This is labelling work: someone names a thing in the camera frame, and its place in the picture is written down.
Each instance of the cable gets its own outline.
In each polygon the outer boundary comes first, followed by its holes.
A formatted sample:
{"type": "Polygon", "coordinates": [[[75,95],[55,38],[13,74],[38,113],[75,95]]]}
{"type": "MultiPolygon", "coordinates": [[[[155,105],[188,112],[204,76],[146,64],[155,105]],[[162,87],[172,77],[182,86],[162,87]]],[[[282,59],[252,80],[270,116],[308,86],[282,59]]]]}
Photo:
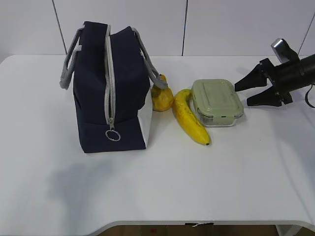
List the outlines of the cable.
{"type": "Polygon", "coordinates": [[[315,108],[315,106],[313,106],[313,105],[309,102],[309,93],[310,93],[310,91],[312,90],[313,85],[315,85],[315,84],[312,84],[311,87],[310,87],[310,89],[309,89],[309,90],[306,92],[306,94],[305,94],[305,102],[306,102],[306,104],[309,105],[310,107],[315,108]]]}

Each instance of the white wall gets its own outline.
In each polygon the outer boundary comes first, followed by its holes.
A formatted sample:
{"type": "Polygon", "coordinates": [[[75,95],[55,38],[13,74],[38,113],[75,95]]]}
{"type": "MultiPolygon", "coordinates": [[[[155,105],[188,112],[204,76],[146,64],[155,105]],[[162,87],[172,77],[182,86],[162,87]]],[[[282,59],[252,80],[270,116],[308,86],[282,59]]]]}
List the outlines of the white wall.
{"type": "Polygon", "coordinates": [[[111,25],[112,33],[137,28],[148,53],[182,53],[186,0],[54,0],[66,47],[84,21],[111,25]]]}
{"type": "Polygon", "coordinates": [[[0,62],[14,54],[63,54],[51,0],[0,0],[0,62]]]}
{"type": "Polygon", "coordinates": [[[184,55],[273,55],[278,37],[298,51],[314,12],[315,0],[190,0],[184,55]]]}
{"type": "Polygon", "coordinates": [[[315,18],[302,46],[301,55],[309,56],[315,54],[315,18]]]}
{"type": "MultiPolygon", "coordinates": [[[[117,32],[138,28],[150,55],[182,54],[186,0],[54,0],[66,47],[85,20],[117,32]]],[[[296,51],[315,0],[189,0],[184,55],[273,55],[285,38],[296,51]]],[[[52,0],[0,0],[0,62],[13,54],[64,54],[52,0]]],[[[301,55],[315,53],[315,21],[301,55]]]]}

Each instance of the robotic arm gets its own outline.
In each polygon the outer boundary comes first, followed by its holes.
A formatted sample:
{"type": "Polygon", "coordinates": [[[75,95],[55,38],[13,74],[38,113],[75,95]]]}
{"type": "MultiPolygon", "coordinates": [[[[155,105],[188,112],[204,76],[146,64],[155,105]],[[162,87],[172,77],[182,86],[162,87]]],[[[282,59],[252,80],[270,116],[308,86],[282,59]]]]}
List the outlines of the robotic arm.
{"type": "Polygon", "coordinates": [[[315,83],[315,54],[300,60],[288,43],[280,38],[271,47],[282,64],[274,66],[268,58],[261,60],[247,76],[235,84],[235,91],[242,91],[264,87],[267,85],[267,79],[272,83],[264,92],[248,98],[248,106],[280,107],[282,103],[293,102],[291,91],[315,83]]]}

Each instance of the insulated bag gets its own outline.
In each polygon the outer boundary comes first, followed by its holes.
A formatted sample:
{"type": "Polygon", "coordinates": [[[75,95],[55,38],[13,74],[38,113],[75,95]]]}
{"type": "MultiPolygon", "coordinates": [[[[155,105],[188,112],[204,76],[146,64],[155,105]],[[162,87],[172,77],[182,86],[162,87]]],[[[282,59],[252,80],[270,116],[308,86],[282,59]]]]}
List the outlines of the insulated bag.
{"type": "Polygon", "coordinates": [[[138,31],[127,27],[111,35],[110,25],[85,22],[66,55],[61,88],[69,88],[73,72],[83,151],[145,149],[152,118],[149,78],[161,89],[167,83],[152,65],[138,31]]]}

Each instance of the floor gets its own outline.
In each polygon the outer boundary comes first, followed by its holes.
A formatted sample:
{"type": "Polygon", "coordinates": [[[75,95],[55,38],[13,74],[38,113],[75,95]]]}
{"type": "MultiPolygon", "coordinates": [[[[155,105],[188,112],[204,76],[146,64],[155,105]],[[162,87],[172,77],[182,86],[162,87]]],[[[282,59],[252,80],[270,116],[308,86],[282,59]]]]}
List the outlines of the floor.
{"type": "MultiPolygon", "coordinates": [[[[99,236],[278,236],[273,225],[257,226],[116,226],[99,236]]],[[[303,228],[296,236],[315,236],[303,228]]]]}

